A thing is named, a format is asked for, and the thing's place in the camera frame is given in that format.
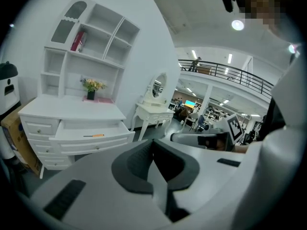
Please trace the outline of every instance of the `cardboard box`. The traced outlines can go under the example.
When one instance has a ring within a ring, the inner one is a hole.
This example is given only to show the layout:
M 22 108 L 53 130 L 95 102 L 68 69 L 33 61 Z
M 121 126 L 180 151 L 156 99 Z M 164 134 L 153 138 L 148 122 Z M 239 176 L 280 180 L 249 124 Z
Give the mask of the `cardboard box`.
M 25 166 L 25 168 L 28 170 L 31 169 L 32 172 L 40 176 L 43 165 L 28 142 L 27 136 L 24 133 L 23 125 L 18 115 L 18 112 L 28 103 L 21 105 L 8 114 L 1 121 L 1 126 L 3 128 L 4 135 L 16 157 Z

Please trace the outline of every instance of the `yellow flowers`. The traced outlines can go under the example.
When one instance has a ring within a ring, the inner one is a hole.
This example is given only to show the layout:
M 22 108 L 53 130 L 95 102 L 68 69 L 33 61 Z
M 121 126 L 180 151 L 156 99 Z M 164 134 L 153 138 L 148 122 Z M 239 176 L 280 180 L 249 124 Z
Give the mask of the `yellow flowers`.
M 107 86 L 102 83 L 102 82 L 97 82 L 93 79 L 81 79 L 80 82 L 83 84 L 83 86 L 85 88 L 87 88 L 87 90 L 89 92 L 92 92 L 92 91 L 97 91 L 99 89 L 105 89 Z

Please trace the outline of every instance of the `flower vase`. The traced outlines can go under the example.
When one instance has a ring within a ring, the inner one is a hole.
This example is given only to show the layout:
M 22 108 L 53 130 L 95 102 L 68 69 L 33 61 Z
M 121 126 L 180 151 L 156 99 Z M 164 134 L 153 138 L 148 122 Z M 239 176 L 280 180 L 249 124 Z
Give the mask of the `flower vase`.
M 87 99 L 93 101 L 95 99 L 95 91 L 88 91 Z

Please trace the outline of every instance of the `pink cloth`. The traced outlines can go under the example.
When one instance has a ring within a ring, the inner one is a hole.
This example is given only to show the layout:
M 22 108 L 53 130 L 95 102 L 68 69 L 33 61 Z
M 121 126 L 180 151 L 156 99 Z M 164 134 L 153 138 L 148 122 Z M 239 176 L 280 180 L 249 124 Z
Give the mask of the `pink cloth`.
M 111 103 L 111 104 L 114 103 L 111 99 L 108 99 L 108 98 L 97 98 L 96 96 L 95 96 L 95 99 L 93 101 L 92 100 L 88 100 L 86 95 L 82 98 L 82 101 L 93 102 L 93 103 Z

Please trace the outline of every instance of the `white vanity table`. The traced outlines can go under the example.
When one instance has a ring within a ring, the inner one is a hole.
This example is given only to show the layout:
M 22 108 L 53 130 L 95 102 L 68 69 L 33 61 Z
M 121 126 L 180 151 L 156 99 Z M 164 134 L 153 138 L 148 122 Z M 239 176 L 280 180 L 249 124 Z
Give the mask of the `white vanity table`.
M 77 96 L 62 99 L 40 96 L 19 112 L 35 154 L 49 170 L 63 170 L 74 155 L 99 152 L 132 142 L 134 133 L 112 103 L 83 102 Z M 85 137 L 104 134 L 103 137 Z
M 165 126 L 164 135 L 166 130 L 172 122 L 174 111 L 168 109 L 166 99 L 163 98 L 163 88 L 166 86 L 167 76 L 166 73 L 158 74 L 154 77 L 151 83 L 147 86 L 147 92 L 142 103 L 137 103 L 137 109 L 132 120 L 131 131 L 134 130 L 136 118 L 139 117 L 143 120 L 143 125 L 138 141 L 142 140 L 144 133 L 149 124 L 156 124 L 158 128 L 160 122 L 168 122 Z

